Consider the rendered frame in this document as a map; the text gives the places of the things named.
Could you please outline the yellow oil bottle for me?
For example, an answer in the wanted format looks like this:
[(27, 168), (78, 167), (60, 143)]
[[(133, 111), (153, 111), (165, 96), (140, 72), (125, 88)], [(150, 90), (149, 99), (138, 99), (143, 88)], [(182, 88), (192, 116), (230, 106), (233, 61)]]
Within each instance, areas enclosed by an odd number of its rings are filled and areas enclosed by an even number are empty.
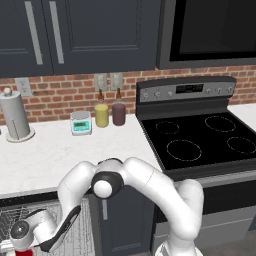
[(102, 90), (99, 90), (98, 103), (95, 105), (94, 111), (96, 125), (100, 128), (107, 127), (109, 124), (109, 108), (104, 102)]

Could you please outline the grey paper towel holder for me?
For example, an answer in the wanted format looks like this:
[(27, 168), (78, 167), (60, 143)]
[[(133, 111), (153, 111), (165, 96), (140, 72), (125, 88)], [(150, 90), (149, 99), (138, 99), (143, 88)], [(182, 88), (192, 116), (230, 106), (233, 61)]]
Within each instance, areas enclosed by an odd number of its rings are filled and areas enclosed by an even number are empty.
[(24, 142), (35, 135), (34, 128), (29, 126), (20, 92), (5, 88), (0, 94), (0, 106), (7, 125), (6, 139), (9, 142)]

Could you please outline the dark red vinegar bottle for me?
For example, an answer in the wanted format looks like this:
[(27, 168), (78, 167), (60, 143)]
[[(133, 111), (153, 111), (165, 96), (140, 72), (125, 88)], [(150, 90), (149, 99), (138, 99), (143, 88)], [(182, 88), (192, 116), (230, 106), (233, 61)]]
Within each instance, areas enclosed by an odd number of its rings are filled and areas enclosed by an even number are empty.
[(116, 101), (112, 104), (112, 121), (116, 126), (122, 126), (126, 121), (126, 105), (122, 101), (120, 89), (117, 89)]

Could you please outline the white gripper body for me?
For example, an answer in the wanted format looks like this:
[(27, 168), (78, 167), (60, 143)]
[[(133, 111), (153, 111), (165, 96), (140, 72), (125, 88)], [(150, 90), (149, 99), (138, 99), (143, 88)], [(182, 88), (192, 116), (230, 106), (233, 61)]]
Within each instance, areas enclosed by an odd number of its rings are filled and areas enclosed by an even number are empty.
[(13, 244), (10, 240), (3, 240), (0, 243), (0, 252), (4, 253), (4, 256), (16, 256)]

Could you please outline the dark base cupboard door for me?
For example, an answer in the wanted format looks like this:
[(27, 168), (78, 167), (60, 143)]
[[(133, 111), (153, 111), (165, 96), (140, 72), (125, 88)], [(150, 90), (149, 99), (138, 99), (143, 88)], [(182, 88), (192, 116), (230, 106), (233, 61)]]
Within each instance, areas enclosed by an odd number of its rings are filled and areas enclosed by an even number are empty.
[(99, 220), (103, 256), (130, 256), (150, 249), (155, 204), (130, 186), (108, 200), (108, 220)]

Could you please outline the grey wall socket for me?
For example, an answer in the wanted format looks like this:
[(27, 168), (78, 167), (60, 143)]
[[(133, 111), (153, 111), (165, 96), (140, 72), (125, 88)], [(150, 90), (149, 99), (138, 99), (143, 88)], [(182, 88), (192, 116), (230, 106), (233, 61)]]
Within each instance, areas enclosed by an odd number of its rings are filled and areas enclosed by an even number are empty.
[(123, 75), (121, 72), (110, 74), (110, 90), (116, 91), (118, 88), (122, 88)]
[(96, 73), (94, 75), (94, 86), (97, 91), (107, 90), (107, 74), (106, 73)]

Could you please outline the black microwave oven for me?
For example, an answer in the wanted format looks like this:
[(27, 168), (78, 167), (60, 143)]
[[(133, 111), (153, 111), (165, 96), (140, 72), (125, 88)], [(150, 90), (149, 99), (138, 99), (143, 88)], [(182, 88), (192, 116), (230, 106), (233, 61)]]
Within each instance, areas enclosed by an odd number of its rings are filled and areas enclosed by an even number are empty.
[(161, 0), (160, 69), (256, 65), (256, 0)]

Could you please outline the black stove with hob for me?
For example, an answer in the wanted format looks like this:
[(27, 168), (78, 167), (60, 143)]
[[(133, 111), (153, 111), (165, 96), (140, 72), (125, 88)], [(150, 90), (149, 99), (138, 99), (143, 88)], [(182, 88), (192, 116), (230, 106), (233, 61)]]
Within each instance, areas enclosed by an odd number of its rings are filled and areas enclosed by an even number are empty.
[[(236, 79), (198, 76), (136, 84), (136, 117), (165, 175), (178, 183), (256, 170), (256, 132), (228, 109)], [(198, 248), (245, 237), (256, 180), (203, 188)]]

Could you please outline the white kitchen scale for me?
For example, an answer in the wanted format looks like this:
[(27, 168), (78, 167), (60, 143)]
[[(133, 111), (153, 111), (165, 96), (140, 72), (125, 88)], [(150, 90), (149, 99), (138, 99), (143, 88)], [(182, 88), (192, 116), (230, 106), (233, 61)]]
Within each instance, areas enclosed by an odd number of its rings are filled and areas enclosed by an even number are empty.
[(74, 136), (90, 135), (92, 121), (89, 111), (75, 111), (70, 114), (71, 132)]

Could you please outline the red block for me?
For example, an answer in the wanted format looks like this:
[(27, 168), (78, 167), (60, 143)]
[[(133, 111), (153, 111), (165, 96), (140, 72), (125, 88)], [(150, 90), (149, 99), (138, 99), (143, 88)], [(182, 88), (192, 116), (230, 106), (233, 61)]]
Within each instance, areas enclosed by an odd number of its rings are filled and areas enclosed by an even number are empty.
[(32, 250), (25, 250), (25, 251), (16, 251), (15, 250), (15, 256), (34, 256), (34, 253)]

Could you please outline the white wall socket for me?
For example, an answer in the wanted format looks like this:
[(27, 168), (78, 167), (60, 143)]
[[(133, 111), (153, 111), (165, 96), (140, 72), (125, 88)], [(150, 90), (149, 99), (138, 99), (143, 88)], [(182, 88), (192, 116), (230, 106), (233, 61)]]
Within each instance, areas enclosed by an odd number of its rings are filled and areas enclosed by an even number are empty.
[(28, 77), (20, 77), (15, 79), (16, 87), (22, 96), (31, 96), (32, 91)]

